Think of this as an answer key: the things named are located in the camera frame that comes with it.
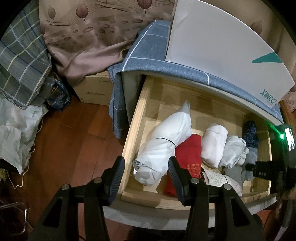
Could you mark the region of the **small white rolled garment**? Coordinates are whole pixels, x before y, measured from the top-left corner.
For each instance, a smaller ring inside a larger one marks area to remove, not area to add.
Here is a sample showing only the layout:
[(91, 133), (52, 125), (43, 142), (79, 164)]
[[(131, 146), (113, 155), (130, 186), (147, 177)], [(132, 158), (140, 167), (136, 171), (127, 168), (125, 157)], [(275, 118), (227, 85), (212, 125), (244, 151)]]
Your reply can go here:
[(227, 140), (227, 129), (216, 123), (211, 123), (202, 137), (201, 158), (212, 168), (218, 168), (223, 157)]

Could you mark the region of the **green plaid blanket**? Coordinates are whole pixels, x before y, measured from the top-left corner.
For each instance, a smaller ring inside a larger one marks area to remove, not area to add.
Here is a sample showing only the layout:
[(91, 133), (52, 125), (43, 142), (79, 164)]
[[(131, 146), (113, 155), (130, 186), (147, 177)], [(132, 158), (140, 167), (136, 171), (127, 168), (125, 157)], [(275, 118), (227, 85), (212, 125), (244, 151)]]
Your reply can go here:
[(1, 93), (20, 108), (41, 106), (54, 86), (51, 69), (39, 2), (30, 1), (1, 38)]

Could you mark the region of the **dark blue garment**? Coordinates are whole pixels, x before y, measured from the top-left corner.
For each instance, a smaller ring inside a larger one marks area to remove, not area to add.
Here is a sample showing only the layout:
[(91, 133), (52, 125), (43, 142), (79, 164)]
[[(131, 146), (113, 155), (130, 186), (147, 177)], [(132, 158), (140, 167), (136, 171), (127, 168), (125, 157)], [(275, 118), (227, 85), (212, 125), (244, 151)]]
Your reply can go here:
[(245, 140), (247, 147), (258, 148), (259, 138), (255, 121), (249, 120), (243, 125), (242, 138)]

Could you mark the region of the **beige leaf-print curtain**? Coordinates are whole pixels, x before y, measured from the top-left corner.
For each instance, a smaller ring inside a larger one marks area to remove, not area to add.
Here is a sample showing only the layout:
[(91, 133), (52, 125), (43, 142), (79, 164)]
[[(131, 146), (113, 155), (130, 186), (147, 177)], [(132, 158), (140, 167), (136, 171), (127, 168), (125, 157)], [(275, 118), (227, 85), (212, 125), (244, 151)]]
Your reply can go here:
[[(295, 25), (287, 27), (295, 42)], [(71, 85), (121, 62), (137, 34), (156, 20), (171, 22), (176, 1), (40, 1), (45, 43)]]

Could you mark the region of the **beige patterned garment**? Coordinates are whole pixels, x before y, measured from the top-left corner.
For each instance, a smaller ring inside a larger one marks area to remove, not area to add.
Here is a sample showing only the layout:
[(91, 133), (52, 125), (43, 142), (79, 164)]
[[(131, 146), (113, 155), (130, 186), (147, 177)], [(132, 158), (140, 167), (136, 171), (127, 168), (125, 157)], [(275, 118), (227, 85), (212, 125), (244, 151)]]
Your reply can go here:
[(224, 184), (231, 185), (239, 196), (242, 196), (242, 187), (233, 178), (223, 175), (207, 168), (201, 167), (201, 176), (207, 185), (222, 187)]

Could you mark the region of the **dark blue package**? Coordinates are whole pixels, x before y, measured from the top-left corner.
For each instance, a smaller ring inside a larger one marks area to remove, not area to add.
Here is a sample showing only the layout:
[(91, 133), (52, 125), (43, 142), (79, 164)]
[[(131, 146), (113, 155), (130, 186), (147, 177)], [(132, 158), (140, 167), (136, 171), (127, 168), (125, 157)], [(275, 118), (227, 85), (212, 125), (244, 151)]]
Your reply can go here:
[(60, 77), (56, 73), (53, 73), (52, 77), (54, 84), (50, 96), (46, 99), (46, 103), (51, 108), (62, 112), (70, 105), (71, 96)]

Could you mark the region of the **red folded garment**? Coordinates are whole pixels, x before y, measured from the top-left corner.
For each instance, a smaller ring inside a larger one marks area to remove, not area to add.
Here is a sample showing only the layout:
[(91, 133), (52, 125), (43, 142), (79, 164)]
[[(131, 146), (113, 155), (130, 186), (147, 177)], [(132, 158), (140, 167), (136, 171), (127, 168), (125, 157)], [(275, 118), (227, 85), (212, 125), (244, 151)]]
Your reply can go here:
[(181, 168), (189, 171), (192, 178), (200, 178), (201, 159), (201, 136), (192, 134), (175, 149), (175, 156)]

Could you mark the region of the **blue checked cloth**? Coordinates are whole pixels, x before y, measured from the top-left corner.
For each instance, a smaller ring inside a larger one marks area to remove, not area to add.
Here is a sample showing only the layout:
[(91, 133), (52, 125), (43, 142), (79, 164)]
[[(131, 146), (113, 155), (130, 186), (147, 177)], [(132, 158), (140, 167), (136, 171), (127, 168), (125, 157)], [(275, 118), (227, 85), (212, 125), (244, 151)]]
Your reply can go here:
[(253, 113), (279, 126), (284, 123), (280, 108), (269, 108), (262, 101), (239, 87), (204, 71), (165, 60), (170, 22), (156, 20), (139, 32), (125, 59), (108, 68), (114, 87), (109, 105), (114, 135), (120, 139), (129, 127), (137, 105), (142, 75), (173, 77), (184, 83), (202, 85), (221, 92), (231, 101), (248, 107)]

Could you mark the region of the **white cardboard box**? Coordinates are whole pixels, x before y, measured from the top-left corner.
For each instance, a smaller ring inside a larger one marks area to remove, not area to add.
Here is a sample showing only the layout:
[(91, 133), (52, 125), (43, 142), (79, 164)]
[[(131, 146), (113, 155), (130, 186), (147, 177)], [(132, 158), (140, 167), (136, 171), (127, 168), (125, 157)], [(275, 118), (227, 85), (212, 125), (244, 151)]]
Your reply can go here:
[(262, 1), (176, 1), (166, 60), (219, 77), (270, 107), (295, 91), (295, 42)]

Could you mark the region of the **brown cardboard box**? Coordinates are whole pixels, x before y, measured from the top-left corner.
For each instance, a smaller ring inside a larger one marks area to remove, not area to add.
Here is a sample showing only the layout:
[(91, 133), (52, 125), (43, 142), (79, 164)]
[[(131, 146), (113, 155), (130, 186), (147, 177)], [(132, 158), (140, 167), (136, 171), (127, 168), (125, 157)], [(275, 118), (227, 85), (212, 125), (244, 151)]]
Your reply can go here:
[(81, 102), (109, 106), (113, 82), (107, 71), (85, 76), (74, 88)]

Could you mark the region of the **white patterned bedding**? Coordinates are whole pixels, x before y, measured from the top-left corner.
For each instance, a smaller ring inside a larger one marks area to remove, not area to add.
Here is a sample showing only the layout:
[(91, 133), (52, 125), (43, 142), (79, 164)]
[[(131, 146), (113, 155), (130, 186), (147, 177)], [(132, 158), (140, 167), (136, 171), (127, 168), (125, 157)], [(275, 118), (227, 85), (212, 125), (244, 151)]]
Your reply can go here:
[(28, 165), (38, 125), (47, 112), (44, 104), (21, 109), (1, 95), (1, 158), (20, 174)]

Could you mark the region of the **light wooden drawer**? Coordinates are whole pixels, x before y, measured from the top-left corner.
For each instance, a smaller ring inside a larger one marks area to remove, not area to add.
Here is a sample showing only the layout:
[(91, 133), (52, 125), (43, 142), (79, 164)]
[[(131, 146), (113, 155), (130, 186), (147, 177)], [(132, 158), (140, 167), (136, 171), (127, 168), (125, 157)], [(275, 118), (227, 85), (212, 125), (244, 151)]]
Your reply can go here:
[(163, 193), (167, 178), (147, 187), (135, 180), (132, 161), (150, 139), (154, 128), (182, 104), (190, 103), (193, 132), (202, 136), (208, 125), (223, 125), (229, 134), (241, 136), (248, 120), (255, 121), (259, 138), (258, 161), (271, 161), (272, 152), (265, 117), (248, 106), (235, 103), (222, 94), (208, 92), (202, 86), (192, 87), (148, 76), (140, 93), (122, 156), (125, 172), (119, 187), (122, 201), (160, 209), (186, 210), (176, 197)]

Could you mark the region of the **light grey crumpled garment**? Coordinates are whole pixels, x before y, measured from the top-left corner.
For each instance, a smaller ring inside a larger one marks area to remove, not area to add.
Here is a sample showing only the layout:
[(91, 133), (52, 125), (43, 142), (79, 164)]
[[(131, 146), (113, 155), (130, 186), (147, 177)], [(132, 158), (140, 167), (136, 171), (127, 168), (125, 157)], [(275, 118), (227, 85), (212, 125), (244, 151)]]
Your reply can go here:
[(249, 149), (243, 138), (228, 135), (219, 167), (233, 168), (235, 165), (242, 166), (248, 153)]

